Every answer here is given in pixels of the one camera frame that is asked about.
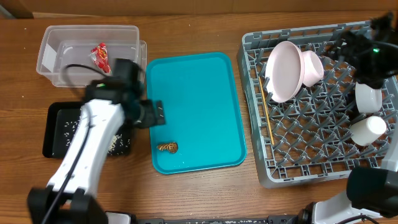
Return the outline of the brown dried mushroom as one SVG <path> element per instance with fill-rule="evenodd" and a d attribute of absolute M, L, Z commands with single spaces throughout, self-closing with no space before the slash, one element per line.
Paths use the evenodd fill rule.
<path fill-rule="evenodd" d="M 176 153 L 178 151 L 178 144 L 176 142 L 161 143 L 157 146 L 159 151 L 168 151 L 169 153 Z"/>

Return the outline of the red snack wrapper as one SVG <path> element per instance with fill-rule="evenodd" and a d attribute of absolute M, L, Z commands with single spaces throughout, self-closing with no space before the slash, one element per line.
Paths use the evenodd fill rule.
<path fill-rule="evenodd" d="M 104 42 L 97 45 L 91 50 L 90 57 L 94 64 L 104 73 L 110 73 L 111 67 L 109 66 L 108 51 Z"/>

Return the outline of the wooden chopstick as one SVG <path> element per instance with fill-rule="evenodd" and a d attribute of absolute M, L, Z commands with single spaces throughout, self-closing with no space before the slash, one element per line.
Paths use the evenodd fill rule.
<path fill-rule="evenodd" d="M 270 119 L 269 119 L 269 110 L 268 110 L 267 103 L 266 103 L 266 97 L 265 97 L 265 94 L 264 94 L 264 89 L 263 89 L 261 77 L 259 77 L 258 80 L 259 80 L 259 85 L 260 85 L 262 104 L 264 105 L 264 110 L 265 110 L 265 114 L 266 114 L 268 133 L 269 133 L 269 137 L 270 137 L 270 140 L 271 140 L 271 144 L 274 145 L 274 138 L 273 138 L 272 129 L 271 129 L 271 122 L 270 122 Z"/>

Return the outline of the large white plate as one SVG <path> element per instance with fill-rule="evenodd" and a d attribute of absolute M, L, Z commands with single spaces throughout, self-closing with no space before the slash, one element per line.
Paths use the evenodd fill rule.
<path fill-rule="evenodd" d="M 277 44 L 266 64 L 266 85 L 271 99 L 283 103 L 293 98 L 301 88 L 304 78 L 304 59 L 301 50 L 292 42 Z"/>

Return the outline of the small white bowl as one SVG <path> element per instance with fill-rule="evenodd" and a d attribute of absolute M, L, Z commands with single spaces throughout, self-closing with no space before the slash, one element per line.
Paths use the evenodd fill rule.
<path fill-rule="evenodd" d="M 302 55 L 305 67 L 303 84 L 311 87 L 323 79 L 323 65 L 319 56 L 311 50 L 304 51 Z"/>

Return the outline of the white cup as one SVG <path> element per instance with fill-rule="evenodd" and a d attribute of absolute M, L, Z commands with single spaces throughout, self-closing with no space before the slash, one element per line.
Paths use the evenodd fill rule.
<path fill-rule="evenodd" d="M 370 116 L 350 127 L 351 139 L 360 146 L 368 146 L 382 136 L 387 129 L 386 122 L 379 116 Z"/>

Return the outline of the grey rimmed bowl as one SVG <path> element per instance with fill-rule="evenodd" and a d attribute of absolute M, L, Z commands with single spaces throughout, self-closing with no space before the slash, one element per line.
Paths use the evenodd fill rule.
<path fill-rule="evenodd" d="M 360 113 L 375 113 L 382 106 L 382 91 L 356 82 L 355 101 Z"/>

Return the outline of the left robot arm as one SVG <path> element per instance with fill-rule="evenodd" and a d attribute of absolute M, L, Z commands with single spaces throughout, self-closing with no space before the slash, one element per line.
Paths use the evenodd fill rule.
<path fill-rule="evenodd" d="M 123 212 L 105 212 L 96 201 L 101 171 L 120 127 L 147 129 L 165 124 L 160 101 L 143 100 L 142 69 L 117 58 L 110 76 L 85 88 L 80 121 L 62 164 L 46 188 L 27 197 L 32 223 L 135 223 Z"/>

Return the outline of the grey dishwasher rack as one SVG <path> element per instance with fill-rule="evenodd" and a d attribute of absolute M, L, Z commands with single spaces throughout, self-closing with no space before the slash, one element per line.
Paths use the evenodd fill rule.
<path fill-rule="evenodd" d="M 397 123 L 397 80 L 382 87 L 382 106 L 376 113 L 386 132 L 369 146 L 351 139 L 349 127 L 364 119 L 355 112 L 354 67 L 325 56 L 338 36 L 349 30 L 371 36 L 368 21 L 300 27 L 244 34 L 237 55 L 241 84 L 251 120 L 251 140 L 260 183 L 268 188 L 344 179 L 358 166 L 379 167 Z M 323 80 L 301 87 L 291 100 L 277 103 L 264 78 L 272 49 L 282 41 L 312 50 L 324 67 Z M 261 77 L 274 145 L 268 133 L 258 78 Z"/>

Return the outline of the white rice pile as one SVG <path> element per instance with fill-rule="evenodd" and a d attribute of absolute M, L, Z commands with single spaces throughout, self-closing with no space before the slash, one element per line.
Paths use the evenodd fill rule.
<path fill-rule="evenodd" d="M 65 157 L 72 139 L 76 133 L 79 119 L 75 121 L 66 121 L 57 131 L 57 138 L 53 142 L 53 157 Z M 131 151 L 131 130 L 127 125 L 123 125 L 113 136 L 108 148 L 109 156 L 128 155 Z"/>

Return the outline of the teal serving tray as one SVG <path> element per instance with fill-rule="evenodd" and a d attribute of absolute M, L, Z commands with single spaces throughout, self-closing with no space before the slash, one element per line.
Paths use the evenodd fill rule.
<path fill-rule="evenodd" d="M 233 68 L 221 52 L 153 60 L 147 97 L 162 101 L 165 124 L 150 129 L 152 164 L 161 174 L 240 165 L 247 147 Z M 159 151 L 176 142 L 174 154 Z"/>

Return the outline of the black plastic tray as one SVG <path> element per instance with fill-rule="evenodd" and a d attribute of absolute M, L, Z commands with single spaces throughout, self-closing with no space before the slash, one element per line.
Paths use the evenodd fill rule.
<path fill-rule="evenodd" d="M 47 158 L 62 159 L 53 157 L 53 142 L 57 138 L 57 131 L 66 121 L 79 119 L 82 103 L 79 101 L 55 102 L 49 106 L 47 123 L 45 129 L 42 154 Z"/>

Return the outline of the clear plastic bin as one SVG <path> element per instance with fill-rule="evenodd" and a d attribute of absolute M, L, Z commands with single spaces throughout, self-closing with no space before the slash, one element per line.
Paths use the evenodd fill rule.
<path fill-rule="evenodd" d="M 37 59 L 37 73 L 48 78 L 55 87 L 68 87 L 62 68 L 69 64 L 96 67 L 91 51 L 104 43 L 110 68 L 117 58 L 132 60 L 143 70 L 145 80 L 147 44 L 139 39 L 136 26 L 122 25 L 65 25 L 47 27 Z"/>

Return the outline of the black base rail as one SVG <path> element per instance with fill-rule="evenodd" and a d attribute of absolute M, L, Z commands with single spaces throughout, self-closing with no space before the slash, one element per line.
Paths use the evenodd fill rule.
<path fill-rule="evenodd" d="M 267 218 L 213 218 L 165 220 L 163 218 L 140 219 L 130 213 L 105 212 L 110 224 L 294 224 L 299 221 L 298 215 L 270 215 Z"/>

